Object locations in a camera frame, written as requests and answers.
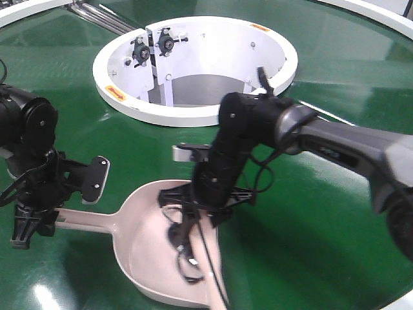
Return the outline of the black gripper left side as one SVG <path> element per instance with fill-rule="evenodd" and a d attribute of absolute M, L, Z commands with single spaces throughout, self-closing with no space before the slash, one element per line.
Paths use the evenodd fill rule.
<path fill-rule="evenodd" d="M 29 249 L 34 233 L 53 236 L 56 208 L 64 205 L 72 193 L 81 190 L 87 164 L 66 158 L 63 151 L 52 150 L 44 158 L 23 151 L 12 156 L 12 176 L 21 179 L 15 199 L 14 231 L 10 243 L 14 249 Z"/>

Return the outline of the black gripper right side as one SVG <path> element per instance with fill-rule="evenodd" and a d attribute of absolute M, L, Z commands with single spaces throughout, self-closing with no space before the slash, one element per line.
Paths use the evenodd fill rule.
<path fill-rule="evenodd" d="M 234 206 L 255 204 L 255 191 L 236 186 L 245 164 L 245 161 L 224 164 L 200 162 L 194 167 L 190 183 L 159 192 L 160 207 L 172 204 L 182 206 L 177 239 L 186 254 L 192 254 L 190 232 L 200 220 L 201 211 L 212 215 L 212 226 L 216 227 L 231 217 Z"/>

